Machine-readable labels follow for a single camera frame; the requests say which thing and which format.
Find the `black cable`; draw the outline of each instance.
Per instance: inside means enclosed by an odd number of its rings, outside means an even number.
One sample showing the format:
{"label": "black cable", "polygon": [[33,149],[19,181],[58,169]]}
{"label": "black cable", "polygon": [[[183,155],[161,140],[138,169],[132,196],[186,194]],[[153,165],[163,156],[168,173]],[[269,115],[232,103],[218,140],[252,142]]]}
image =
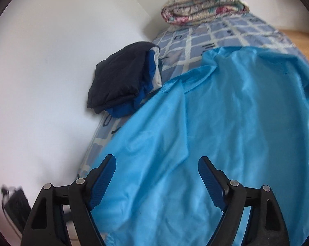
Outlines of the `black cable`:
{"label": "black cable", "polygon": [[7,217],[6,215],[6,212],[5,212],[5,208],[4,208],[4,198],[5,196],[9,195],[9,190],[7,190],[5,187],[2,187],[1,188],[1,192],[3,194],[3,198],[2,198],[2,211],[4,213],[4,216],[8,222],[8,224],[10,225],[10,227],[14,230],[15,234],[18,236],[18,238],[21,240],[22,237],[20,236],[20,234],[18,234],[18,232],[16,231],[16,229],[14,228],[14,226],[12,225],[12,223],[10,222],[9,218]]}

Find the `bed sheet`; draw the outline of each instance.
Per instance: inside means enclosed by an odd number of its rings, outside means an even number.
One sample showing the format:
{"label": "bed sheet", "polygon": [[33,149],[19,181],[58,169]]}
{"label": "bed sheet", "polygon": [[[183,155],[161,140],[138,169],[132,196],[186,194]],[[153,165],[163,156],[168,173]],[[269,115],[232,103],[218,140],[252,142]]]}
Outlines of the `bed sheet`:
{"label": "bed sheet", "polygon": [[[200,66],[203,52],[223,46],[255,46],[293,54],[309,63],[290,39],[251,13],[226,16],[198,26],[160,32],[153,43],[161,49],[162,84]],[[86,177],[103,147],[130,118],[101,114],[100,123],[81,163],[77,177]]]}

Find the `floral pattern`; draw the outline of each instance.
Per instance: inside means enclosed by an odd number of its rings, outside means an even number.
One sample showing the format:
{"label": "floral pattern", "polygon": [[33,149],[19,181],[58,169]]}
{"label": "floral pattern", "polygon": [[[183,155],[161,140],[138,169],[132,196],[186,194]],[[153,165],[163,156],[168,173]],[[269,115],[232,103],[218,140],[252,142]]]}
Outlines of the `floral pattern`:
{"label": "floral pattern", "polygon": [[169,0],[161,15],[173,25],[198,25],[217,17],[249,12],[241,0]]}

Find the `wooden floor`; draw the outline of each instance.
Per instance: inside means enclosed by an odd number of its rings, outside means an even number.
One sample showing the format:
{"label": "wooden floor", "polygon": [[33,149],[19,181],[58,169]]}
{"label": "wooden floor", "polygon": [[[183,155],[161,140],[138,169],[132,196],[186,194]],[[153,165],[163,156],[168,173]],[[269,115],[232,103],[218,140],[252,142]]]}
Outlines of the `wooden floor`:
{"label": "wooden floor", "polygon": [[301,50],[309,60],[309,33],[291,30],[281,30]]}

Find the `power cord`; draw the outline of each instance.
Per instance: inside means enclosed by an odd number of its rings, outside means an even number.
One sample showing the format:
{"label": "power cord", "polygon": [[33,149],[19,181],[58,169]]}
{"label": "power cord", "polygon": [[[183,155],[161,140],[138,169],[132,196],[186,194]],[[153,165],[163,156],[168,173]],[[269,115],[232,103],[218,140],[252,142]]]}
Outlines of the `power cord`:
{"label": "power cord", "polygon": [[9,188],[9,189],[7,189],[6,186],[2,186],[1,189],[0,189],[0,191],[1,191],[2,195],[3,195],[3,198],[2,198],[2,211],[3,211],[3,213],[4,213],[4,216],[5,216],[5,218],[6,218],[7,222],[8,222],[8,224],[9,224],[10,227],[14,230],[14,232],[15,232],[15,234],[18,236],[18,238],[21,240],[21,239],[22,239],[21,235],[17,232],[17,230],[15,229],[14,225],[13,225],[13,224],[11,223],[11,221],[9,220],[8,216],[6,215],[5,208],[4,208],[4,199],[5,199],[6,197],[8,197],[8,198],[10,197],[10,191],[11,191],[11,189],[15,191],[15,188]]}

